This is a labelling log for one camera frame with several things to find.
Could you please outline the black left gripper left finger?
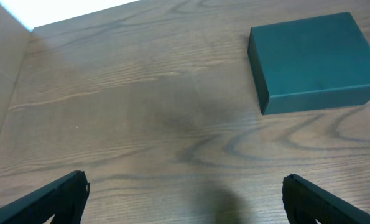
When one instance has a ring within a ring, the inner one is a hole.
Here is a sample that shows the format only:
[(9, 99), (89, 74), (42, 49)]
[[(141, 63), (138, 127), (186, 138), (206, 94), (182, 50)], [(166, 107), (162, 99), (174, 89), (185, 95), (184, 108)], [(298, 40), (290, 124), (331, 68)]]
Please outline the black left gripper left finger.
[(81, 223), (90, 194), (83, 171), (73, 171), (0, 208), (0, 223)]

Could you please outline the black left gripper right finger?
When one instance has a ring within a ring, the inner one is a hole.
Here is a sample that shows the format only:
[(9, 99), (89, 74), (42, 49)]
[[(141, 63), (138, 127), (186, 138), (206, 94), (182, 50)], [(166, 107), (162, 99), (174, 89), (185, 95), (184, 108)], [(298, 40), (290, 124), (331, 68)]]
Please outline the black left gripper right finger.
[(370, 224), (370, 214), (296, 174), (284, 177), (282, 201), (290, 224)]

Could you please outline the dark green lidded box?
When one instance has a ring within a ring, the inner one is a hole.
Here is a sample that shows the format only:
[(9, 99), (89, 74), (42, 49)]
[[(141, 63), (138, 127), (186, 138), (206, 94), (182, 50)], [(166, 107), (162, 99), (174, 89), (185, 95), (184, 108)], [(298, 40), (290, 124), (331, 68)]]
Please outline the dark green lidded box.
[(263, 115), (370, 100), (370, 45), (350, 12), (253, 27), (247, 54)]

